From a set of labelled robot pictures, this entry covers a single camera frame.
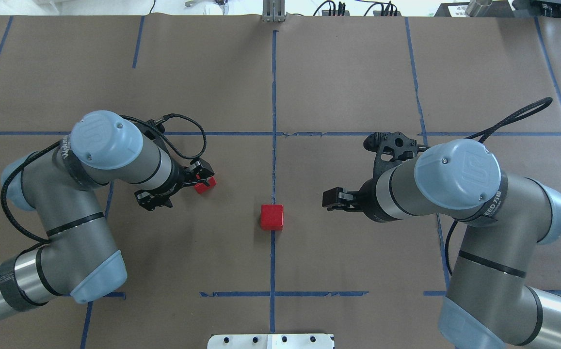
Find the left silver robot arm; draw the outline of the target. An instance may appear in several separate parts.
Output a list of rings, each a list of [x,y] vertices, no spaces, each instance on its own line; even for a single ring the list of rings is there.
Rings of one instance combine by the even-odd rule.
[[[0,205],[10,224],[35,245],[0,263],[0,321],[70,296],[89,303],[127,280],[96,190],[114,181],[134,185],[145,210],[172,207],[170,198],[196,185],[211,186],[214,170],[181,153],[158,120],[141,121],[106,110],[90,112],[47,148],[1,173]]]

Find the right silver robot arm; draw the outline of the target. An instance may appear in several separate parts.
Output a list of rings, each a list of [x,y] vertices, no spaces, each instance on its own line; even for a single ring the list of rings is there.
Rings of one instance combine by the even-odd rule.
[[[442,214],[467,225],[440,333],[458,349],[561,349],[561,296],[526,285],[535,247],[561,235],[561,193],[504,172],[471,139],[428,147],[376,132],[364,148],[376,154],[372,179],[325,191],[322,207],[376,222]]]

